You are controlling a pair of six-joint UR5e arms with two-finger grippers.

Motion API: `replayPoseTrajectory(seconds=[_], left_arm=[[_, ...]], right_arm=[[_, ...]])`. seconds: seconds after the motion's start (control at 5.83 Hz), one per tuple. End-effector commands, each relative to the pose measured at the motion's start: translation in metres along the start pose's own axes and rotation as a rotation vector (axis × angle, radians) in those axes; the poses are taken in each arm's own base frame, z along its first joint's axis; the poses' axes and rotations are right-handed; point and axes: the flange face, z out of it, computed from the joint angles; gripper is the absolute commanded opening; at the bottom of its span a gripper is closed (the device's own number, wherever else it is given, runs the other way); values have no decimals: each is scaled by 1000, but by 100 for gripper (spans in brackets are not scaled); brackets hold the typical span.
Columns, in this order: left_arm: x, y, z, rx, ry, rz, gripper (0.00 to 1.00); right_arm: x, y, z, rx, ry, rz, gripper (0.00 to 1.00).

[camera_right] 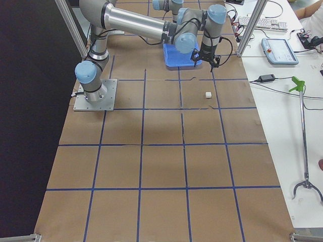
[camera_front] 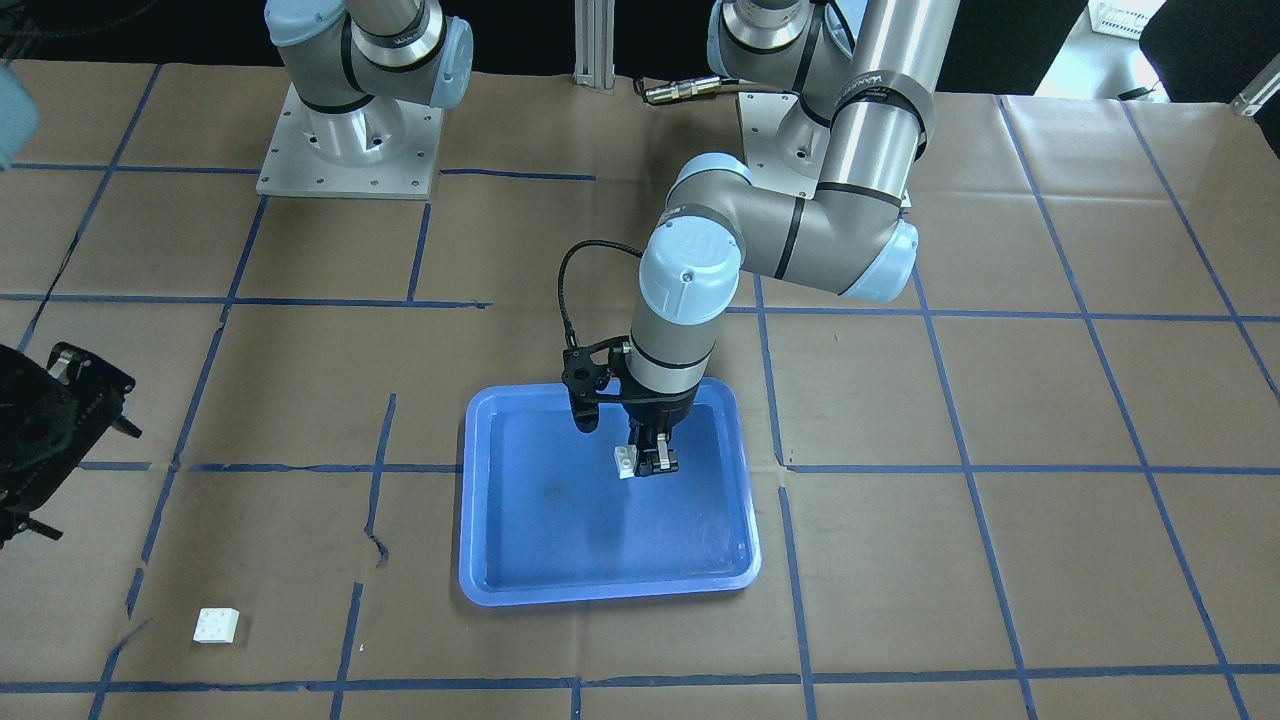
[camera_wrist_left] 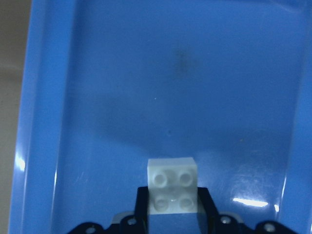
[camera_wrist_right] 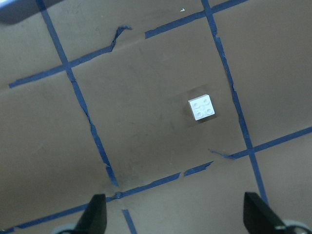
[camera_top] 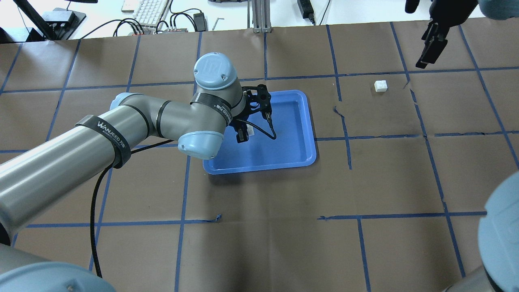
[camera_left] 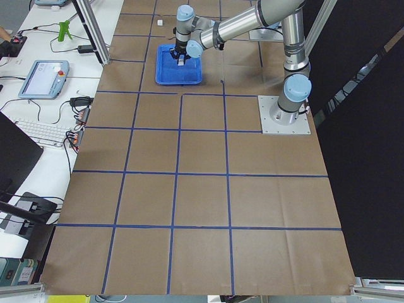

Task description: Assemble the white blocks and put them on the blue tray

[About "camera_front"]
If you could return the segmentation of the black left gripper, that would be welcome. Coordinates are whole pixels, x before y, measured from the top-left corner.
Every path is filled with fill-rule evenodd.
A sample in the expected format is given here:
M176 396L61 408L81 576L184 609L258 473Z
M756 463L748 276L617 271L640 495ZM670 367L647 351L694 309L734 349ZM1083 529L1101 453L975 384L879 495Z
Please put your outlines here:
M696 393L696 386L678 393L621 386L620 404L628 416L627 445L634 451L635 477L678 470L678 457L669 443L675 428L691 413Z

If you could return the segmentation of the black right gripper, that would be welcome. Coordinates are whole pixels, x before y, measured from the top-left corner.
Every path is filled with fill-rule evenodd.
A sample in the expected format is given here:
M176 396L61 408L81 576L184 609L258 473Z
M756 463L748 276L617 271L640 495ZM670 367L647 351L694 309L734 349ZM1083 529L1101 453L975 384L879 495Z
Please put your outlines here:
M24 533L59 541L64 532L31 518L108 429L143 432L124 413L136 380L97 354L55 345L40 366L1 348L1 483L5 542Z

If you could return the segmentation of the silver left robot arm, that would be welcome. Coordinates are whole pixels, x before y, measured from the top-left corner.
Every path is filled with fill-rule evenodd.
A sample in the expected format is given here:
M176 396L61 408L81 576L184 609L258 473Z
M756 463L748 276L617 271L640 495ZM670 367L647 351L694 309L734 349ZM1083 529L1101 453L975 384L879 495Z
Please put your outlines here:
M675 471L690 413L742 272L884 304L916 261L902 219L908 177L937 127L933 92L955 1L719 1L709 63L783 92L787 109L742 117L748 160L690 159L641 255L628 334L608 378L628 438L623 479Z

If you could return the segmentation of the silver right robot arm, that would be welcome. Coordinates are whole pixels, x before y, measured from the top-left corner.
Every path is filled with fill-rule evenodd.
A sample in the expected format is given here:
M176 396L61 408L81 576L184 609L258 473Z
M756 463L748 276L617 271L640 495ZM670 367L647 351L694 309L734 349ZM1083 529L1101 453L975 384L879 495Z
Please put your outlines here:
M468 88L474 32L435 1L269 1L291 76L256 191L265 197L425 200L443 113ZM35 512L125 416L134 378L68 342L45 363L3 348L3 538L59 529Z

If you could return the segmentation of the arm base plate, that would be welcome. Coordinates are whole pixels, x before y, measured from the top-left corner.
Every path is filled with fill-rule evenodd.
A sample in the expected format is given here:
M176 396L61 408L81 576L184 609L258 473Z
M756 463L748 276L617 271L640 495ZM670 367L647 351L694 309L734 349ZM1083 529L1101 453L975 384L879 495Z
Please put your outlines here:
M754 187L801 200L909 205L908 178L927 137L910 104L858 97L823 126L796 95L750 92L739 100L739 117Z
M256 190L273 197L428 201L444 118L439 108L388 97L326 114L289 87Z

